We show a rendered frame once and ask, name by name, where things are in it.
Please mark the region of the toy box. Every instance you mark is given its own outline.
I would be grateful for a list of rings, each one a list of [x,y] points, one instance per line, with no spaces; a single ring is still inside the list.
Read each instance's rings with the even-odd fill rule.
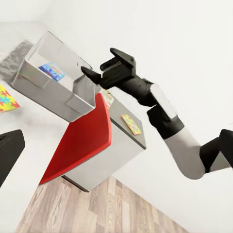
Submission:
[[[59,82],[40,70],[50,62],[66,74]],[[57,36],[45,31],[21,63],[12,86],[73,123],[96,108],[95,84],[81,66],[93,70]]]

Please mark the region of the board game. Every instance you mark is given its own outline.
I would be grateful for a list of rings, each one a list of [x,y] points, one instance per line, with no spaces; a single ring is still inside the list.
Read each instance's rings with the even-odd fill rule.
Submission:
[[[47,63],[40,67],[40,70],[51,76],[57,82],[65,77],[65,73],[59,69],[53,62]]]
[[[104,99],[105,99],[107,108],[110,109],[111,104],[112,104],[113,101],[114,101],[114,98],[110,95],[110,93],[107,91],[107,89],[101,89],[101,90],[99,91],[99,93],[102,93],[102,95],[103,95],[103,97],[104,97]]]

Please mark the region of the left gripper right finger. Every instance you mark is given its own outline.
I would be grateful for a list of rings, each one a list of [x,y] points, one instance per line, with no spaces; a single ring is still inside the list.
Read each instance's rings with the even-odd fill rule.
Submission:
[[[233,168],[233,130],[222,129],[217,146]]]

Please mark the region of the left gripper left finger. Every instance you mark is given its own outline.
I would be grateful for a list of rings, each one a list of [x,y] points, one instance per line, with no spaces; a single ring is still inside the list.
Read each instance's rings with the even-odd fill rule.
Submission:
[[[0,187],[25,148],[22,130],[0,134]]]

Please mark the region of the jigsaw puzzle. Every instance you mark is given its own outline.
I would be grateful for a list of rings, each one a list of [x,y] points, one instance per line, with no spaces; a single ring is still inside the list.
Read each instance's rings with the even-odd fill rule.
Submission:
[[[128,115],[122,115],[122,117],[125,120],[125,122],[128,124],[128,126],[130,127],[130,129],[133,131],[134,134],[141,134],[139,127],[135,124],[133,119],[130,119]]]
[[[19,109],[20,107],[17,101],[0,84],[0,113]]]

